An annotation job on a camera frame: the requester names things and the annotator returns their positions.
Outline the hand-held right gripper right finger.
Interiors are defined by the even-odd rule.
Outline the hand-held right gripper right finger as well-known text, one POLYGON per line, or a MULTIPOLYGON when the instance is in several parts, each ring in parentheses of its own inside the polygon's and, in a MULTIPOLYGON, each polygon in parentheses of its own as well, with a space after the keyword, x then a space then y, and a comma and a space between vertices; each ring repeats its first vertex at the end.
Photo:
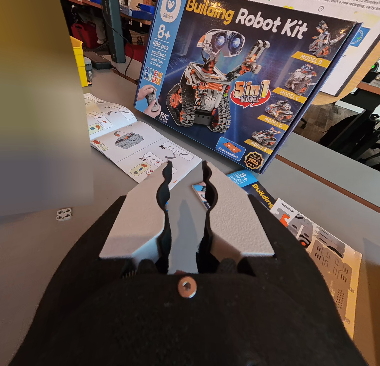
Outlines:
POLYGON ((248 194, 211 162, 202 162, 206 212, 197 252, 199 272, 215 272, 224 259, 273 256, 274 250, 248 194))

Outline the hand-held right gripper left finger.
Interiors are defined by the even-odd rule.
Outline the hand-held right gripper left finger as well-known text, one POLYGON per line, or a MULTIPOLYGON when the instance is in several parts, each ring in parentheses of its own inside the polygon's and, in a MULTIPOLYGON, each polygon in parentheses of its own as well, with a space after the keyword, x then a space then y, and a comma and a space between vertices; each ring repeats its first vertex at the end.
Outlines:
POLYGON ((128 192, 107 240, 101 259, 129 259, 135 268, 152 260, 159 272, 167 272, 171 229, 166 203, 170 198, 172 162, 163 163, 128 192))

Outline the yellow plastic bin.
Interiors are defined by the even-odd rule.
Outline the yellow plastic bin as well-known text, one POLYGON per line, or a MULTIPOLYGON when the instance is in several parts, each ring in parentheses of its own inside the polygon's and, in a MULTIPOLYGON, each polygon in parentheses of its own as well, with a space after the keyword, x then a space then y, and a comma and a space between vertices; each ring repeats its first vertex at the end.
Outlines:
POLYGON ((86 69, 85 69, 85 62, 84 62, 84 54, 83 54, 83 42, 70 36, 70 40, 72 43, 76 63, 78 66, 78 72, 79 72, 79 77, 80 77, 80 82, 82 87, 87 87, 88 86, 88 81, 87 81, 87 75, 86 75, 86 69))

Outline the grey desk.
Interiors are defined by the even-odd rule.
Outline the grey desk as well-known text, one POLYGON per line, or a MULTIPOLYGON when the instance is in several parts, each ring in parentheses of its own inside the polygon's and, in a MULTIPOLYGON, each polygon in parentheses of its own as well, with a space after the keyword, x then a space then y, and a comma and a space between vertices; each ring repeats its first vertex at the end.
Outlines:
MULTIPOLYGON (((128 107, 135 116, 224 173, 236 163, 134 110, 136 85, 112 70, 94 70, 83 93, 128 107)), ((55 219, 59 208, 1 217, 1 365, 7 365, 26 335, 45 289, 64 256, 115 200, 135 185, 104 155, 92 153, 94 200, 73 207, 73 217, 55 219)), ((276 158, 257 176, 281 198, 363 254, 354 341, 369 365, 379 365, 379 172, 292 133, 276 158)), ((169 272, 197 270, 205 208, 191 188, 202 180, 198 165, 169 200, 173 235, 169 272)))

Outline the blue manual booklet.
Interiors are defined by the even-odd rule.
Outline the blue manual booklet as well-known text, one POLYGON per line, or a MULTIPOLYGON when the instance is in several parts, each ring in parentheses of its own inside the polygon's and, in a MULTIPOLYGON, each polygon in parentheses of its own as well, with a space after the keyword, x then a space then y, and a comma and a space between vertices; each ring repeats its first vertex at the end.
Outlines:
MULTIPOLYGON (((235 184, 244 189, 247 194, 254 196, 258 199, 268 210, 271 210, 275 204, 275 198, 273 198, 268 191, 262 186, 262 184, 257 180, 253 173, 247 170, 240 170, 238 172, 233 172, 227 174, 235 184)), ((205 208, 210 209, 210 204, 205 198, 206 184, 201 182, 199 184, 192 185, 193 190, 197 193, 198 197, 204 204, 205 208)))

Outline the open instruction booklet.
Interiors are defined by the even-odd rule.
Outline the open instruction booklet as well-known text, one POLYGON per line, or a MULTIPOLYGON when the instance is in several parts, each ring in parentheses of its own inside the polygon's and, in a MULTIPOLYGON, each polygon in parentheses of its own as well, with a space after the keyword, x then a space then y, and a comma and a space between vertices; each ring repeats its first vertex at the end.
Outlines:
POLYGON ((84 94, 84 102, 90 144, 138 183, 171 161, 172 189, 201 163, 199 157, 138 121, 126 107, 90 93, 84 94))

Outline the orange sticker sheets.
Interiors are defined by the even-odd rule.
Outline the orange sticker sheets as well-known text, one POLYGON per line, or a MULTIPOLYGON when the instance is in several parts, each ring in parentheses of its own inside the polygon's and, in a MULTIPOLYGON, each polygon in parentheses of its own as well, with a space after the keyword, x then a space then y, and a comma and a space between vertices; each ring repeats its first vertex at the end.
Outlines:
POLYGON ((278 198, 270 212, 296 237, 321 272, 353 339, 362 254, 278 198))

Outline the blue robot kit box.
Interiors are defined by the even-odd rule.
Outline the blue robot kit box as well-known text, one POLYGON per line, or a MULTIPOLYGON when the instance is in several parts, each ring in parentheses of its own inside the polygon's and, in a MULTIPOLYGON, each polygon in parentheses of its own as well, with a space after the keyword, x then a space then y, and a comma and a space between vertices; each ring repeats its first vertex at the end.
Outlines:
POLYGON ((361 23, 249 0, 157 0, 135 100, 263 173, 361 23))

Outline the plain black backpack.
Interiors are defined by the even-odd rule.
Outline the plain black backpack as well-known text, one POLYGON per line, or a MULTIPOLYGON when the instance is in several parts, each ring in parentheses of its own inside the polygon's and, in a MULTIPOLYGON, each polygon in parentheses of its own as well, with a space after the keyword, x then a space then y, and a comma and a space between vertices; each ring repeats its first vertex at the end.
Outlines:
POLYGON ((362 158, 367 150, 379 149, 379 115, 365 110, 356 116, 350 116, 330 127, 319 143, 351 159, 366 163, 376 157, 376 153, 362 158))

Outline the black charger box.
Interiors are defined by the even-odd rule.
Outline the black charger box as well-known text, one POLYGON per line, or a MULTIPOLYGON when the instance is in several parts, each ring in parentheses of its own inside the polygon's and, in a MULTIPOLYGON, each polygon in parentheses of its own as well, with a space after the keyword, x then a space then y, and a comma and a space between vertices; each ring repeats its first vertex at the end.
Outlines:
POLYGON ((91 63, 92 67, 97 70, 103 70, 103 69, 111 69, 112 63, 110 60, 104 58, 103 56, 97 54, 93 51, 85 51, 84 57, 88 58, 91 63))

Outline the red storage bin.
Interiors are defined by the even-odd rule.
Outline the red storage bin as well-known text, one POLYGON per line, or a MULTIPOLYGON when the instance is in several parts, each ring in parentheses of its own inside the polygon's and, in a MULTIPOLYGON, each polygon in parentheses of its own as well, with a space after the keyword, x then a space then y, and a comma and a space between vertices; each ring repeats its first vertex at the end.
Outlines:
POLYGON ((96 25, 94 23, 74 23, 71 26, 71 30, 73 37, 82 41, 84 47, 94 49, 100 46, 100 44, 97 42, 98 37, 96 33, 96 25))

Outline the black tall device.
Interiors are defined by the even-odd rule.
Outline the black tall device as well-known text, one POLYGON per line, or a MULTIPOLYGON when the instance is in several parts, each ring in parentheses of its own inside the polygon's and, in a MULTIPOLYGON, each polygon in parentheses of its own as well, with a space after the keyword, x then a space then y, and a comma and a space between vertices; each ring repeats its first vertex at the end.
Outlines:
POLYGON ((102 11, 106 22, 111 59, 116 63, 125 63, 125 46, 122 36, 119 0, 102 0, 102 11))

